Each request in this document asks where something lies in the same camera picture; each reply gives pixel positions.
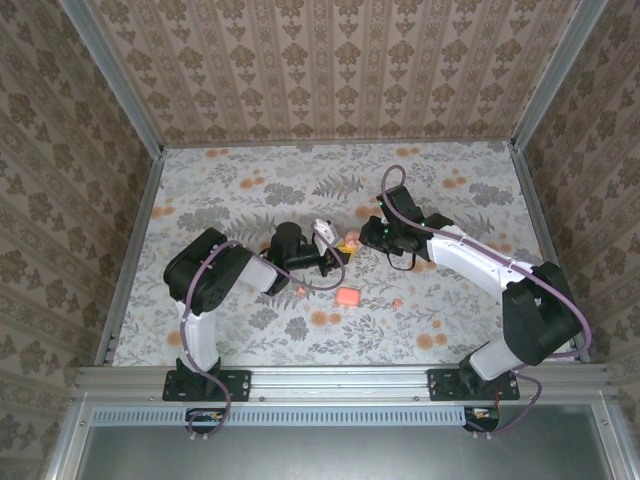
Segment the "table surface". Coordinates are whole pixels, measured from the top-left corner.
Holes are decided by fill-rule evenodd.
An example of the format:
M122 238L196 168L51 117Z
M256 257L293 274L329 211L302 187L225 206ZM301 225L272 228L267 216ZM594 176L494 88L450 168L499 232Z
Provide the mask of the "table surface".
M382 174L402 164L425 216L440 212L466 233L518 260L540 253L506 142L352 144L166 150L162 180L113 364L172 365L179 319L162 273L207 227L259 251L278 223L310 235L315 218L344 235L380 213ZM409 258L395 258L408 265ZM317 285L317 269L294 272ZM363 248L347 265L361 305L334 306L335 292L267 297L237 283L216 310L226 365L453 363L499 334L501 307L452 270L420 260L392 269ZM403 305L394 312L395 299Z

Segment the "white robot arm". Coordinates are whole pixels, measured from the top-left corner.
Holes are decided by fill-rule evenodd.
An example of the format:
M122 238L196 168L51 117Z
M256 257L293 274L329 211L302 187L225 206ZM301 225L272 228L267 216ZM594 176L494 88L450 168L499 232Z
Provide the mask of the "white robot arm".
M328 221L317 219L312 228L317 234L314 233L309 243L298 225L282 223L276 228L264 259L257 258L242 246L235 246L221 252L215 263L200 278L185 326L189 352L200 368L209 371L218 365L220 356L216 345L215 308L224 300L236 281L253 287L258 292L276 295L289 280L271 264L287 272L318 266L323 276L336 268L335 258L327 249L327 243L336 246L340 240L334 226ZM318 235L322 235L327 243L320 240ZM169 285L169 293L175 300L180 318L184 315L186 294L195 272L211 251L226 241L225 235L210 228L167 266L164 280ZM180 360L184 366L193 370L184 351L180 353Z
M538 365L581 331L579 321L566 305L512 270L517 265L571 299L559 267L549 262L533 266L509 259L468 238L450 219L440 214L425 218L402 185L385 193L387 200L382 194L377 197L385 220L374 216L369 218L360 232L362 244L387 255L407 252L449 267L502 303L501 335L460 362L462 390L466 389L470 396L477 396L476 393L482 389L488 391L493 380L508 375L521 365ZM434 232L440 231L443 235L408 225L394 215L385 201L411 222L429 227ZM464 241L450 237L463 238ZM485 253L472 248L470 242L479 244Z

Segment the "small orange object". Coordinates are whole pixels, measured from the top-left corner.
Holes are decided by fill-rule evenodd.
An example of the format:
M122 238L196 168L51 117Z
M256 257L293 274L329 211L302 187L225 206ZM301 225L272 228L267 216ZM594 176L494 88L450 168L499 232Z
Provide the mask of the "small orange object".
M345 307L357 307L360 305L360 290L341 287L336 292L336 303Z

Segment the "aluminum frame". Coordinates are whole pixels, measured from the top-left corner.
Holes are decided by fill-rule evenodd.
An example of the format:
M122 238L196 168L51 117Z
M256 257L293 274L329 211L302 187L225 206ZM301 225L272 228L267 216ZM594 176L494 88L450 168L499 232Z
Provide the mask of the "aluminum frame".
M492 402L431 402L427 370L451 365L328 366L328 367L229 367L253 373L247 403L250 407L321 406L413 407L480 406ZM78 473L95 409L130 406L158 410L176 406L219 408L221 402L164 402L162 386L166 367L88 367L80 370L71 407L53 455L47 480L70 480ZM616 480L638 478L638 460L615 401L615 391L604 365L545 362L533 375L544 385L540 404L591 405L598 433ZM520 382L521 399L505 402L526 405L535 386Z
M117 333L115 332L120 331L120 326L124 321L124 316L127 311L129 296L133 288L133 281L136 276L138 262L140 261L144 237L147 233L149 220L151 219L151 211L153 210L156 193L160 186L163 168L164 158L162 157L154 160L151 164L147 184L142 194L140 207L138 208L138 215L136 216L131 237L129 238L127 253L125 254L120 276L118 277L118 283L116 284L116 289L111 299L109 313L107 314L107 320L102 331L94 365L106 363L109 360L109 353L115 350L117 344Z
M60 3L83 43L89 49L93 60L118 99L118 103L127 114L131 125L149 151L151 158L153 160L159 159L162 153L160 133L151 121L140 98L136 95L133 86L127 80L124 74L126 70L119 64L111 50L107 37L100 29L100 22L96 20L89 5L83 0L60 0Z
M576 7L569 26L513 132L516 150L524 150L531 139L607 2L608 0L585 0Z

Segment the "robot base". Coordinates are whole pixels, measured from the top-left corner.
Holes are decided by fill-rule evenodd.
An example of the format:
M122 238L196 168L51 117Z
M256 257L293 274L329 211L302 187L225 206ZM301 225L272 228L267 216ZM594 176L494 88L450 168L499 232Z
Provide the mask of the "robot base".
M250 370L221 370L220 360L208 372L228 389L233 402L248 402ZM167 373L162 392L165 402L224 402L224 393L211 380L190 370L178 358L176 369Z

